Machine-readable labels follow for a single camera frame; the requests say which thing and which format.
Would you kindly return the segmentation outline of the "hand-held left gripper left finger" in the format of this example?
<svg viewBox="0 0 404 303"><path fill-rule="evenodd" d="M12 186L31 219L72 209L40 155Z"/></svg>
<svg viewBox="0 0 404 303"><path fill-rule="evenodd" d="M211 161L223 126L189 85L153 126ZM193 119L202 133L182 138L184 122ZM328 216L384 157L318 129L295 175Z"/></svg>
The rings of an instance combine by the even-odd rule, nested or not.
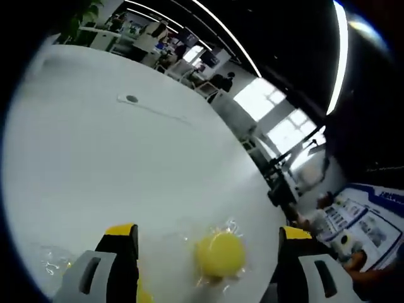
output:
<svg viewBox="0 0 404 303"><path fill-rule="evenodd" d="M136 302L138 226L108 228L94 250L85 251L63 275L53 302Z"/></svg>

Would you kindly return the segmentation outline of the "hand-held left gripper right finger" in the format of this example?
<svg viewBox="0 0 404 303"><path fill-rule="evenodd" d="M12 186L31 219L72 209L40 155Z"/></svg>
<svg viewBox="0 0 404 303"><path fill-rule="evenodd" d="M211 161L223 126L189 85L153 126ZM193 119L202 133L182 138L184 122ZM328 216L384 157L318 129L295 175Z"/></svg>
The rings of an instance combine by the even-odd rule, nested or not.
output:
<svg viewBox="0 0 404 303"><path fill-rule="evenodd" d="M310 233L279 228L277 265L262 302L362 302L351 276Z"/></svg>

